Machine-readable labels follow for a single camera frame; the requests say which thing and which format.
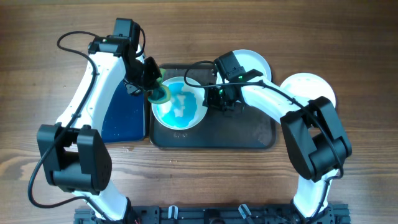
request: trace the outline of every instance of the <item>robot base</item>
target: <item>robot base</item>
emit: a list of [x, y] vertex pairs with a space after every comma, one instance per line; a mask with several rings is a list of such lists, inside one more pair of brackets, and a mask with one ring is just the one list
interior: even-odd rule
[[[90, 208], [75, 210], [74, 224], [124, 223], [107, 222], [96, 218]], [[275, 204], [264, 207], [182, 207], [134, 206], [132, 213], [137, 217], [133, 224], [288, 224], [305, 223], [295, 212], [292, 204]], [[348, 205], [328, 204], [323, 212], [312, 221], [316, 224], [349, 224]]]

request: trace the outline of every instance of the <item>black mat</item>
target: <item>black mat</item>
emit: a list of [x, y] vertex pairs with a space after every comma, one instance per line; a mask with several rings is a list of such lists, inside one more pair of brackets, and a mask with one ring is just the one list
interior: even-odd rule
[[[165, 64], [164, 81], [183, 76], [189, 65]], [[201, 85], [216, 82], [211, 65], [199, 65], [188, 77]], [[208, 108], [206, 116], [196, 126], [176, 131], [161, 125], [150, 114], [150, 140], [161, 149], [268, 149], [276, 140], [275, 121], [257, 108], [239, 103], [234, 112], [222, 113]]]

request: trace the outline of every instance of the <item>wooden table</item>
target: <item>wooden table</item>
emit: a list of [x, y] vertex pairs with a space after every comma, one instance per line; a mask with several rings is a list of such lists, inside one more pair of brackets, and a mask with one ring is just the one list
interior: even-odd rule
[[[113, 31], [116, 17], [145, 29], [158, 64], [192, 63], [234, 49], [259, 52], [277, 84], [298, 72], [333, 87], [353, 145], [329, 199], [348, 203], [353, 223], [398, 220], [398, 4], [271, 1], [0, 6], [0, 223], [71, 223], [83, 202], [43, 210], [27, 199], [39, 160], [36, 133], [69, 104], [86, 61], [59, 50], [63, 33]], [[64, 45], [86, 52], [91, 37]], [[133, 205], [289, 203], [298, 174], [279, 141], [266, 152], [161, 151], [148, 139], [112, 144], [112, 179]], [[42, 203], [71, 197], [40, 171]]]

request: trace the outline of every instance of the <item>wood grain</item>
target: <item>wood grain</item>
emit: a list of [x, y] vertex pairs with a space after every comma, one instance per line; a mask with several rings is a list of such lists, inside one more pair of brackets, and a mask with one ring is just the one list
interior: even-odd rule
[[[277, 84], [311, 72], [333, 87], [353, 145], [330, 201], [348, 203], [353, 223], [398, 220], [398, 3], [265, 1], [0, 7], [0, 223], [71, 223], [74, 202], [42, 210], [27, 199], [39, 151], [35, 135], [71, 100], [86, 61], [62, 52], [72, 30], [110, 34], [116, 17], [145, 28], [158, 64], [213, 60], [251, 49], [271, 64]], [[90, 37], [64, 45], [86, 51]], [[148, 139], [111, 144], [112, 179], [133, 205], [289, 203], [298, 174], [279, 142], [267, 152], [160, 151]], [[40, 171], [37, 200], [70, 197]]]

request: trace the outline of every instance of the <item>round plate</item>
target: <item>round plate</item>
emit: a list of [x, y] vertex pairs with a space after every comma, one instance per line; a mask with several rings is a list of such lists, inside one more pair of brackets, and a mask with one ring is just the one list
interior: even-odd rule
[[281, 88], [297, 96], [306, 97], [311, 100], [319, 96], [328, 98], [336, 108], [335, 92], [323, 78], [311, 73], [297, 73], [286, 78], [280, 85]]
[[[187, 81], [200, 85], [191, 78]], [[160, 124], [173, 130], [185, 130], [205, 117], [207, 107], [202, 105], [205, 89], [188, 86], [183, 77], [170, 78], [163, 85], [170, 89], [170, 101], [161, 105], [152, 104], [152, 112]]]
[[[252, 69], [256, 69], [259, 72], [262, 72], [267, 79], [272, 81], [271, 68], [267, 61], [257, 52], [252, 50], [234, 50], [236, 59], [239, 64], [244, 67], [245, 71], [250, 71]], [[222, 83], [221, 77], [217, 76], [217, 83]]]

